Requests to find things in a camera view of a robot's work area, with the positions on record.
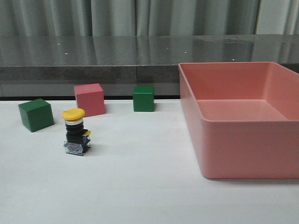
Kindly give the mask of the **yellow push button switch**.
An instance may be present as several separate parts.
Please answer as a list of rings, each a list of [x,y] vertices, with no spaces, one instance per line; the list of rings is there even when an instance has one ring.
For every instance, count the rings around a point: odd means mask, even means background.
[[[66,127],[64,148],[67,154],[83,156],[90,148],[91,131],[84,129],[85,111],[81,108],[71,108],[62,112]]]

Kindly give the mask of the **right green cube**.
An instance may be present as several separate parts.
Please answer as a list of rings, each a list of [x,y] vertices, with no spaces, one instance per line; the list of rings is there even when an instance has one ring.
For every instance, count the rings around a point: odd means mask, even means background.
[[[136,86],[133,91],[133,109],[135,112],[154,111],[154,87]]]

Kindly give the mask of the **green cube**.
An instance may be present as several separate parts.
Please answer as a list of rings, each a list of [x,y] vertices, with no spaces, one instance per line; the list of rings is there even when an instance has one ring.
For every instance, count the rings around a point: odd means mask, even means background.
[[[135,112],[154,111],[154,87],[136,86],[133,91],[133,109]]]
[[[35,132],[54,125],[51,104],[39,98],[18,105],[23,125]]]

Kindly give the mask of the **pink cube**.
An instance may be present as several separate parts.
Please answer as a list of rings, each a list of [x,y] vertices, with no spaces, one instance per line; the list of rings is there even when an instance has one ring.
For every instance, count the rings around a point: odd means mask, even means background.
[[[85,117],[106,113],[104,91],[99,83],[74,86],[77,107],[85,111]]]

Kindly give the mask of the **pink plastic bin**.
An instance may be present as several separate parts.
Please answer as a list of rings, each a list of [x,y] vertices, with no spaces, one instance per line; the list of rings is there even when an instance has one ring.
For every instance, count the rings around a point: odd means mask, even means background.
[[[206,178],[299,176],[299,76],[273,62],[180,63],[180,98]]]

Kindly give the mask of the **left green cube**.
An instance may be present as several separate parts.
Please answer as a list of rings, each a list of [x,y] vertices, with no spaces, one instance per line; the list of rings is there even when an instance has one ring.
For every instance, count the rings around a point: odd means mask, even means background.
[[[39,98],[18,105],[23,125],[35,132],[54,125],[51,104]]]

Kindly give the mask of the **grey stone counter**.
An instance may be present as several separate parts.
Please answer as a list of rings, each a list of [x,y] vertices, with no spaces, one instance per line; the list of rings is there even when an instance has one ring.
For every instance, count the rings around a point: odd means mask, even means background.
[[[92,83],[108,99],[136,85],[177,98],[179,63],[257,61],[298,71],[298,35],[2,37],[0,98],[74,98],[74,86]]]

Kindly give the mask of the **grey curtain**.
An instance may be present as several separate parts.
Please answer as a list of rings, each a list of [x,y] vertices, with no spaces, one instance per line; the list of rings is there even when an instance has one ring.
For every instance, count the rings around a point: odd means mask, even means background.
[[[296,0],[3,0],[1,36],[294,35]]]

